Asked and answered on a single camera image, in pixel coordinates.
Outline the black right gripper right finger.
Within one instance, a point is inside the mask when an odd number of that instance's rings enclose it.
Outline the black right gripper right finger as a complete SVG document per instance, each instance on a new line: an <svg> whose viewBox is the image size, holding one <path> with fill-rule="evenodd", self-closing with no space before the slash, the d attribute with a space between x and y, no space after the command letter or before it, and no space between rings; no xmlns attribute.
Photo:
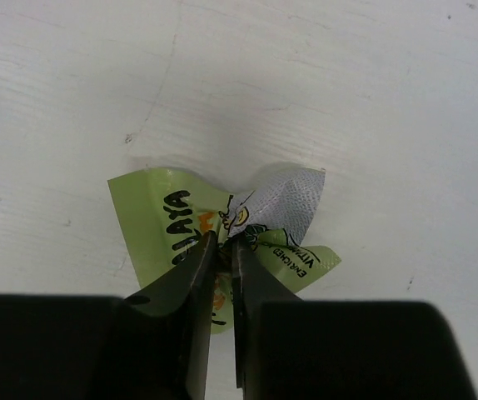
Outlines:
<svg viewBox="0 0 478 400"><path fill-rule="evenodd" d="M236 380L246 399L474 399L451 327L415 301L293 294L232 244Z"/></svg>

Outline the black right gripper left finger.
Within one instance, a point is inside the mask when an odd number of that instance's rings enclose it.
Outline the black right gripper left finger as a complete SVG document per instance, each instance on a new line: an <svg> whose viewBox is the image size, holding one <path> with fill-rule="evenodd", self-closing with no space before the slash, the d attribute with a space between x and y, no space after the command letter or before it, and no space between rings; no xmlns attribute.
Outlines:
<svg viewBox="0 0 478 400"><path fill-rule="evenodd" d="M217 237L127 298L0 294L0 399L201 399Z"/></svg>

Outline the yellow green snack packet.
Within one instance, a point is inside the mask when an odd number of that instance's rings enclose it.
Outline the yellow green snack packet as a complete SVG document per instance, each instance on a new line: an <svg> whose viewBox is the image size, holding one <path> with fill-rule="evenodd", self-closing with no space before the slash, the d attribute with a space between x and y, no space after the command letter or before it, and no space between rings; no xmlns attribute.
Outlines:
<svg viewBox="0 0 478 400"><path fill-rule="evenodd" d="M341 261L326 246L302 246L321 200L325 173L276 171L253 189L229 193L193 173L152 168L108 182L138 282L145 287L185 259L201 237L217 235L224 262L214 285L212 333L233 326L231 240L244 235L261 264L298 293Z"/></svg>

